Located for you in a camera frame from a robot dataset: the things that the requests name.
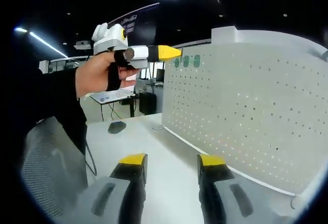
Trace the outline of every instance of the white pegboard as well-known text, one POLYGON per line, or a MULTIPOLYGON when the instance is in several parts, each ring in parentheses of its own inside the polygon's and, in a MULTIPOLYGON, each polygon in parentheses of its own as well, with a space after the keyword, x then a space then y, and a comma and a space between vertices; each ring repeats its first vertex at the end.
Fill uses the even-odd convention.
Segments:
POLYGON ((166 64, 163 125, 244 174, 300 194, 328 156, 328 64, 248 43, 166 64))

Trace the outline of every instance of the computer mouse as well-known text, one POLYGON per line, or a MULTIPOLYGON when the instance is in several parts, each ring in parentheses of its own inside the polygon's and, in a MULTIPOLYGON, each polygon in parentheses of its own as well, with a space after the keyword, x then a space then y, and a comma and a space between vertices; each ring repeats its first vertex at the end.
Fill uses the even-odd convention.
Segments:
POLYGON ((127 125, 124 122, 116 121, 109 125, 108 132, 116 134, 116 133, 119 133, 120 131, 122 131, 126 126, 127 125))

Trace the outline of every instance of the monitor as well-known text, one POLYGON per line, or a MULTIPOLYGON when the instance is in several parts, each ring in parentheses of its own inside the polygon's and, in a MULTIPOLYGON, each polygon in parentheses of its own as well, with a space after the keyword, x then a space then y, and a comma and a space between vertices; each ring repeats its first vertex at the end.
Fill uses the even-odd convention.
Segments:
POLYGON ((164 82, 164 69, 157 69, 156 82, 164 82))

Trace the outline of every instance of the hand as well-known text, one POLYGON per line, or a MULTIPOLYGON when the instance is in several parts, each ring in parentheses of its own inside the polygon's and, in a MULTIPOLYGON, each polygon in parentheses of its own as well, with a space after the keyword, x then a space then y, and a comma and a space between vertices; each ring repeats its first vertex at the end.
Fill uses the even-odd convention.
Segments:
MULTIPOLYGON (((102 92, 108 86, 108 67, 114 63, 114 53, 104 52, 89 59, 75 72, 76 97, 82 97, 90 92, 102 92)), ((126 70, 118 67, 118 76, 121 80, 120 88, 136 84, 135 80, 125 80, 127 77, 137 74, 140 69, 126 70)))

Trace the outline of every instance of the ceiling light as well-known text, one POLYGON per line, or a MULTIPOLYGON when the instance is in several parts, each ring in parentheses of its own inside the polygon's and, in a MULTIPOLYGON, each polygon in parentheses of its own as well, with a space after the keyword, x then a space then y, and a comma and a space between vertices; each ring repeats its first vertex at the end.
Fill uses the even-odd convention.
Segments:
POLYGON ((66 56, 65 54, 63 54, 62 52, 58 51, 56 48, 54 48, 52 45, 48 44, 47 42, 45 42, 43 39, 41 39, 39 36, 37 36, 35 33, 30 32, 30 35, 33 36, 34 38, 36 38, 38 41, 40 41, 41 43, 45 44, 46 46, 48 46, 49 48, 51 48, 52 50, 54 50, 55 52, 59 53, 60 55, 62 55, 63 57, 68 58, 68 56, 66 56))
POLYGON ((27 30, 24 29, 24 28, 15 28, 14 30, 17 31, 17 32, 22 32, 22 33, 26 33, 27 32, 27 30))

